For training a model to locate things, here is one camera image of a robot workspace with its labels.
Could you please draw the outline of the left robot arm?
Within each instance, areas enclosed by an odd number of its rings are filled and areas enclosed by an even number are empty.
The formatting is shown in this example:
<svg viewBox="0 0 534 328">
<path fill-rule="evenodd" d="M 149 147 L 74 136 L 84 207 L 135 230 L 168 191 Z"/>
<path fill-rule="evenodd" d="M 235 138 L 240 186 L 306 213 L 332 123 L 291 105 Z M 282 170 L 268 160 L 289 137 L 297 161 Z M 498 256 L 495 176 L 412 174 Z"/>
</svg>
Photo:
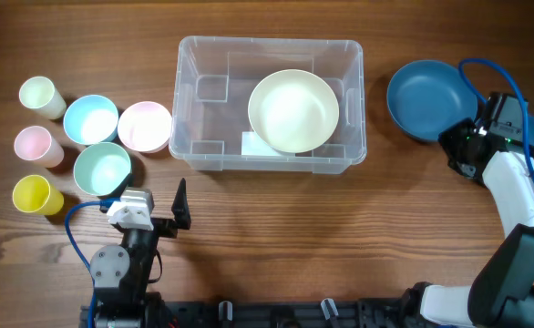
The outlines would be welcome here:
<svg viewBox="0 0 534 328">
<path fill-rule="evenodd" d="M 161 261 L 159 239 L 175 239 L 191 225 L 187 184 L 182 179 L 169 219 L 154 218 L 154 201 L 148 189 L 127 187 L 117 199 L 103 200 L 100 209 L 108 223 L 122 233 L 119 245 L 99 249 L 89 272 L 94 300 L 84 310 L 81 327 L 177 327 L 178 319 L 158 292 L 148 286 L 159 278 L 150 276 L 153 263 Z"/>
</svg>

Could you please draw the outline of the mint green plastic bowl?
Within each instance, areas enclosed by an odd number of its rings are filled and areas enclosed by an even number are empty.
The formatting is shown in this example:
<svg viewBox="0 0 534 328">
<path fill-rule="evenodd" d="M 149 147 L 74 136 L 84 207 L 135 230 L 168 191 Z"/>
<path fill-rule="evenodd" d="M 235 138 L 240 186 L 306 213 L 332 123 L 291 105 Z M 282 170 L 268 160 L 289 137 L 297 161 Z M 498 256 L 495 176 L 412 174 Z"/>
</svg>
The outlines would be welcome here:
<svg viewBox="0 0 534 328">
<path fill-rule="evenodd" d="M 84 149 L 73 169 L 77 186 L 96 197 L 119 195 L 122 192 L 119 186 L 129 173 L 132 173 L 129 154 L 113 142 L 101 142 Z"/>
</svg>

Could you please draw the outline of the cream plate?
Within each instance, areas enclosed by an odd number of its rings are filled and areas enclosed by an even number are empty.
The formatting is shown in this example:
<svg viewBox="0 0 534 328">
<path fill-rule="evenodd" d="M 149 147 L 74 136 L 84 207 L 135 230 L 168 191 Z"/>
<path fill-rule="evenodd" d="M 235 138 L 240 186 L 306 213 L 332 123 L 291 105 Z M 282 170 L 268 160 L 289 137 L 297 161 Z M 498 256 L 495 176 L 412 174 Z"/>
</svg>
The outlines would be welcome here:
<svg viewBox="0 0 534 328">
<path fill-rule="evenodd" d="M 271 148 L 303 153 L 323 145 L 339 122 L 339 102 L 317 75 L 285 69 L 265 77 L 252 91 L 248 119 Z"/>
</svg>

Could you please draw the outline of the pink plastic bowl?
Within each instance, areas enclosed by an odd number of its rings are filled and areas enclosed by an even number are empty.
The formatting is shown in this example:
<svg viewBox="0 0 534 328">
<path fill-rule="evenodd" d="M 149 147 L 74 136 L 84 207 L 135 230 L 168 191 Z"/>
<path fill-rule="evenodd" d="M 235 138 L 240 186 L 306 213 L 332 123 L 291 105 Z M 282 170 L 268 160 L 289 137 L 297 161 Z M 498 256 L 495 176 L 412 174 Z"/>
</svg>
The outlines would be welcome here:
<svg viewBox="0 0 534 328">
<path fill-rule="evenodd" d="M 118 137 L 129 149 L 154 153 L 168 145 L 172 116 L 161 104 L 141 101 L 126 108 L 118 121 Z"/>
</svg>

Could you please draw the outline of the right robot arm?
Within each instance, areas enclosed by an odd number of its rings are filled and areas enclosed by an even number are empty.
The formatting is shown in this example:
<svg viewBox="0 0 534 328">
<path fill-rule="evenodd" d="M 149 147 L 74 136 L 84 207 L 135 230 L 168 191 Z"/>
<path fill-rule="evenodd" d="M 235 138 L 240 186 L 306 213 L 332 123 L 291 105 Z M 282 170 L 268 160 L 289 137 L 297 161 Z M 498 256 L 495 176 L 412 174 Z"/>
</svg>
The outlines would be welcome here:
<svg viewBox="0 0 534 328">
<path fill-rule="evenodd" d="M 519 100 L 493 93 L 478 120 L 439 135 L 448 165 L 491 193 L 505 240 L 469 286 L 428 285 L 420 316 L 441 327 L 534 327 L 534 147 Z"/>
</svg>

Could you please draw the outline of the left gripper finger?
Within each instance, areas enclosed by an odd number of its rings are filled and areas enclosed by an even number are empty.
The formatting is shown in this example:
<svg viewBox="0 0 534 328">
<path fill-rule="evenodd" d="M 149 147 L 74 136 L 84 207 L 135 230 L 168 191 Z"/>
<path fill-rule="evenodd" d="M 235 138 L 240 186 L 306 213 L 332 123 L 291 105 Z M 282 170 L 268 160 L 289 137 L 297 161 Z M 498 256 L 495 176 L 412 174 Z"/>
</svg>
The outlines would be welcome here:
<svg viewBox="0 0 534 328">
<path fill-rule="evenodd" d="M 189 230 L 191 226 L 190 209 L 187 200 L 187 184 L 182 178 L 178 186 L 175 199 L 171 206 L 177 229 Z"/>
<path fill-rule="evenodd" d="M 121 182 L 119 189 L 121 191 L 124 191 L 126 187 L 130 187 L 133 183 L 134 175 L 132 173 L 129 173 Z"/>
</svg>

